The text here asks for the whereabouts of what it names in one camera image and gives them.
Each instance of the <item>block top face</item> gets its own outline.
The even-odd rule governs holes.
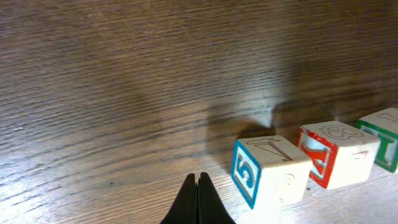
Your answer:
[[[238,139],[255,158],[264,166],[308,162],[310,158],[282,136],[264,136]]]
[[[379,128],[398,134],[398,109],[388,108],[360,118],[360,120],[374,124]]]
[[[302,128],[318,134],[339,147],[358,146],[379,141],[378,137],[339,121],[307,124]]]

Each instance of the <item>wooden surface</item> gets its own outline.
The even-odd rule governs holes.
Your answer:
[[[201,171],[244,223],[236,138],[398,105],[396,1],[0,6],[1,223],[158,223]],[[280,221],[392,223],[396,183],[310,181]]]

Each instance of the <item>wooden cube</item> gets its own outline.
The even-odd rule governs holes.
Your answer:
[[[325,189],[368,179],[380,140],[339,121],[304,125],[298,147],[312,158],[310,177]]]
[[[311,159],[282,136],[245,138],[236,140],[231,176],[253,209],[301,200],[311,166]]]
[[[362,117],[358,120],[356,126],[379,137],[381,143],[374,162],[390,172],[397,173],[398,109],[388,108]]]

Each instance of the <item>red border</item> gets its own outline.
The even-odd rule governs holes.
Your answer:
[[[313,179],[316,183],[318,183],[324,189],[327,189],[329,180],[330,180],[330,176],[331,176],[331,172],[333,170],[333,166],[335,165],[336,155],[338,152],[338,146],[336,144],[333,144],[330,141],[326,140],[325,138],[319,136],[317,133],[313,133],[307,129],[300,128],[300,137],[298,138],[297,147],[300,146],[301,137],[303,135],[303,132],[305,132],[309,137],[313,138],[314,140],[329,147],[331,150],[330,155],[329,155],[329,160],[328,160],[328,166],[326,167],[325,176],[323,177],[323,179],[319,179],[317,175],[315,175],[313,172],[310,172],[311,179]]]

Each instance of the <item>wood grain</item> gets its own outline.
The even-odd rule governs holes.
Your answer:
[[[236,138],[295,142],[302,124],[398,105],[395,1],[0,6],[2,223],[158,223],[201,171],[244,223],[228,174]],[[397,218],[396,176],[375,170],[357,187],[312,186],[280,221],[377,223],[363,211],[380,198],[375,217]],[[353,192],[367,195],[352,196],[362,212],[327,209]]]

